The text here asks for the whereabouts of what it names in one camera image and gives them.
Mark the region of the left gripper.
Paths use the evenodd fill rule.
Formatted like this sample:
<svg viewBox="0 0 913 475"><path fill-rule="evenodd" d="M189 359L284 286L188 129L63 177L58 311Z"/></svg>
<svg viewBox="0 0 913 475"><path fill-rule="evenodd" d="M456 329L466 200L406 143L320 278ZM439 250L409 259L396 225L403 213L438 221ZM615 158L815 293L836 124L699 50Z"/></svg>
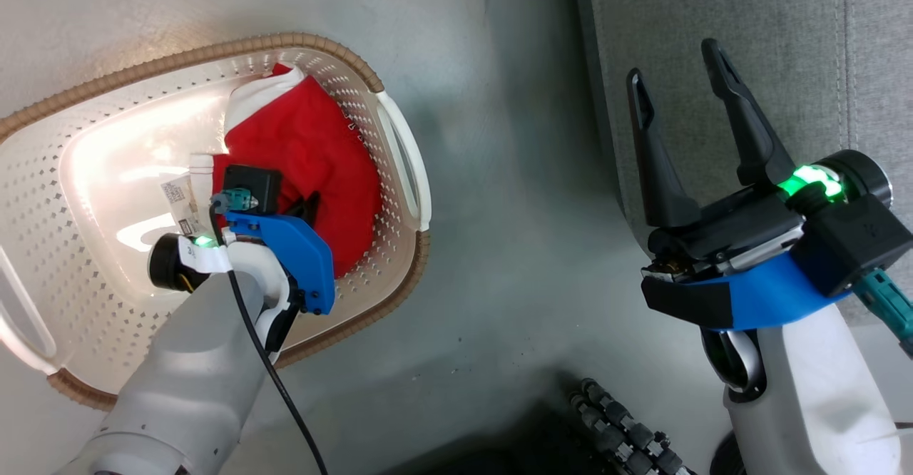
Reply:
<svg viewBox="0 0 913 475"><path fill-rule="evenodd" d="M316 223L320 196L314 191L297 199L288 208L288 215ZM210 275L228 272L228 267L251 275L263 290L263 309L252 322L265 351L277 354L302 310L302 293L267 245L235 241L228 247L218 247L215 239L209 237L166 233L156 241L148 257L148 275L154 287L188 293L202 286Z"/></svg>

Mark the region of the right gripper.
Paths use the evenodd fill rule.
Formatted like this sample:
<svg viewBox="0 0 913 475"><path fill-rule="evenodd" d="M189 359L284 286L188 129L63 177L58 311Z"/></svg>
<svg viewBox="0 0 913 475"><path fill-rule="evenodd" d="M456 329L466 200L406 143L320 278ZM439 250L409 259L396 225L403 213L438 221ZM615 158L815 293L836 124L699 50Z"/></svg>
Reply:
<svg viewBox="0 0 913 475"><path fill-rule="evenodd" d="M787 208L786 200L812 183L821 183L832 203L873 195L892 205L890 179L861 151L841 150L796 167L725 49L716 39L704 39L701 53L733 131L737 177L747 187L704 208L687 195L665 149L645 79L639 69L631 69L626 90L633 146L643 214L653 228L648 238L653 260L642 269L644 277L714 279L776 256L801 237L805 221Z"/></svg>

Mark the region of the red and white garment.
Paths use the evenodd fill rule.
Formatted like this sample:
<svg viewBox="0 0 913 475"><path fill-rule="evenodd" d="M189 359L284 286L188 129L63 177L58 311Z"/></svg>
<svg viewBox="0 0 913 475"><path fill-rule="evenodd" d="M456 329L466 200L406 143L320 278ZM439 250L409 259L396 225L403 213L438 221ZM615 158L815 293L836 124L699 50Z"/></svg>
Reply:
<svg viewBox="0 0 913 475"><path fill-rule="evenodd" d="M229 164L279 170L280 214L299 198L320 193L310 227L332 251L336 279L362 259L374 241L382 208L379 176L361 134L313 76L289 63L234 89L225 110L225 152L191 156L190 208L206 233L206 210L221 191Z"/></svg>

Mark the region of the grey fabric sofa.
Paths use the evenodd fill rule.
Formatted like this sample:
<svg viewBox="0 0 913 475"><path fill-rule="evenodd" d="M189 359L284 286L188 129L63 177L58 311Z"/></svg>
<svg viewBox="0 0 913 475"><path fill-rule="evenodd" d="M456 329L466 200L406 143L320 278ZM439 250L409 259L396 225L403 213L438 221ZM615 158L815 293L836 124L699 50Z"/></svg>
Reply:
<svg viewBox="0 0 913 475"><path fill-rule="evenodd" d="M603 146L640 247L650 228L625 77L646 77L685 191L707 205L739 189L724 105L700 45L716 39L796 163L867 154L913 230L913 0L579 0Z"/></svg>

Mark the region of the white perforated laundry basket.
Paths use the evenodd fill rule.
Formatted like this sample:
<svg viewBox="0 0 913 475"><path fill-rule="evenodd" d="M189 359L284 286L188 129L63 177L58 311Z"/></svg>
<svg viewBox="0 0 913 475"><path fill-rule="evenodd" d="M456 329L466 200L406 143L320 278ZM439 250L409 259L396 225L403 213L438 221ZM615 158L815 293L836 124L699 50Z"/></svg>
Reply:
<svg viewBox="0 0 913 475"><path fill-rule="evenodd" d="M332 312L301 316L277 368L396 310L427 266L432 199L423 157L381 79L324 36L284 32L125 68L0 118L0 344L71 401L108 412L185 294L157 290L151 245L179 232L163 185L195 154L225 151L225 109L276 63L299 68L355 125L381 182L362 259Z"/></svg>

